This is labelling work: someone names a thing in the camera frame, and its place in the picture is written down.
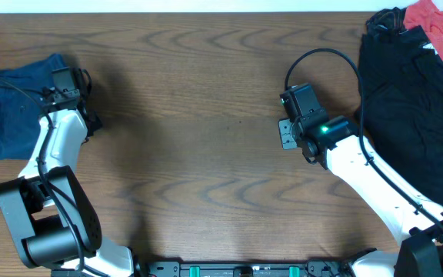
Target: blue cloth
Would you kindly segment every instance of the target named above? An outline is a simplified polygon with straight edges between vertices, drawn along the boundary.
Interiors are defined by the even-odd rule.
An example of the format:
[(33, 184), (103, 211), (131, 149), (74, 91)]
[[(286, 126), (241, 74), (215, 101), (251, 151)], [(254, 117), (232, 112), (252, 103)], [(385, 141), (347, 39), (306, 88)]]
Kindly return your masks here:
[[(52, 71), (65, 67), (60, 54), (53, 54), (46, 60), (34, 62), (17, 69), (0, 70), (0, 76), (19, 88), (42, 88), (54, 86)], [(29, 94), (42, 103), (41, 96)], [(40, 108), (21, 92), (0, 88), (0, 160), (30, 159), (37, 142), (40, 126)]]

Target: green strip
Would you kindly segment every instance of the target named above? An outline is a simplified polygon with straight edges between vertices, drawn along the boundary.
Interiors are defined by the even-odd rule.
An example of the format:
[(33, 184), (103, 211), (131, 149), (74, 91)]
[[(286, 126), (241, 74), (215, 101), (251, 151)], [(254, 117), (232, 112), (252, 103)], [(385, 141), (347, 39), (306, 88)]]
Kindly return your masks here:
[(290, 266), (290, 277), (300, 277), (300, 268), (297, 266)]
[(201, 269), (199, 266), (191, 266), (189, 268), (189, 277), (199, 277), (201, 275)]

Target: wood grain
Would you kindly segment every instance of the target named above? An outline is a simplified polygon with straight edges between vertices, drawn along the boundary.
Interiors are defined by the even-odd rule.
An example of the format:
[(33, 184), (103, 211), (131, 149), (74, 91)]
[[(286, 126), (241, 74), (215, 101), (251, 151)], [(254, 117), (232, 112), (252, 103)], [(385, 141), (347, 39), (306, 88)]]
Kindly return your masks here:
[[(88, 69), (105, 127), (76, 175), (103, 233), (142, 257), (303, 260), (397, 246), (344, 182), (281, 149), (288, 67), (336, 48), (358, 60), (371, 13), (0, 15), (0, 68), (60, 52)], [(358, 106), (356, 79), (317, 54), (311, 82), (331, 115)], [(0, 182), (25, 161), (0, 162)], [(48, 275), (19, 261), (0, 212), (0, 276)]]

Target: white background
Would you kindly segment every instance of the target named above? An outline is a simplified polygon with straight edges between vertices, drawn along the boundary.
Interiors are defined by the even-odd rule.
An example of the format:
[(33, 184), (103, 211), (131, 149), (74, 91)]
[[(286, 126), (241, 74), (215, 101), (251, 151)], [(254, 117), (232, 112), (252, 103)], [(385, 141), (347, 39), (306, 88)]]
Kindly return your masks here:
[[(0, 0), (0, 13), (23, 12), (376, 12), (416, 0)], [(443, 11), (443, 0), (434, 0)]]

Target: wooden table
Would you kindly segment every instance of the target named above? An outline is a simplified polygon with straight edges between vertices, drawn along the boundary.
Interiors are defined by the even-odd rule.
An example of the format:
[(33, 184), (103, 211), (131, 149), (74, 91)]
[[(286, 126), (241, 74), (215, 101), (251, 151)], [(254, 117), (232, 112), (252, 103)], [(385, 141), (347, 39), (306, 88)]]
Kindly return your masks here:
[[(0, 15), (0, 68), (60, 52), (88, 69), (91, 104), (105, 127), (83, 145), (76, 175), (102, 232), (144, 259), (395, 251), (385, 225), (348, 185), (300, 151), (284, 151), (278, 135), (288, 67), (319, 47), (357, 61), (371, 15)], [(331, 116), (358, 107), (355, 75), (338, 57), (303, 61), (291, 83), (303, 82)], [(0, 182), (25, 163), (0, 162)], [(0, 276), (48, 274), (21, 264), (0, 211)]]

